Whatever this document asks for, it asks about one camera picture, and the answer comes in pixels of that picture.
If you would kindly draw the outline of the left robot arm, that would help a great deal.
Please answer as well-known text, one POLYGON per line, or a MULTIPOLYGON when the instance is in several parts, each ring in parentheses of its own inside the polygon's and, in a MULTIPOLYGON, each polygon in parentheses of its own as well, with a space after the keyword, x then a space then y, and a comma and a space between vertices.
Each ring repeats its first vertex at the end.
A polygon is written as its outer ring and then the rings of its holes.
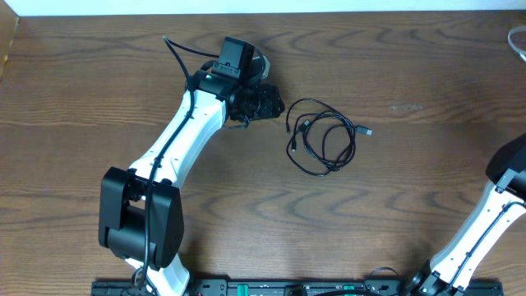
POLYGON ((127 169, 101 181, 98 240, 134 267, 132 295, 182 295, 190 281, 178 250, 184 234, 181 190, 208 140, 278 118, 284 102, 266 83, 270 62, 254 45, 227 37, 218 54, 186 78, 182 102, 155 143, 127 169))

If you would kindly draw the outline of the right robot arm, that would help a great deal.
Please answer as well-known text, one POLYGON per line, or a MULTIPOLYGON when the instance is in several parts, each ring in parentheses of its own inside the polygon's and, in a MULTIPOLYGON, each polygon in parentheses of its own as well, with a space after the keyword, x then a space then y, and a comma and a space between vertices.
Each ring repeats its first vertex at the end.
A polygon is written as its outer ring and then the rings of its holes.
POLYGON ((481 199, 451 241, 407 282, 403 295, 465 295, 474 271, 525 214, 525 135, 491 158, 481 199))

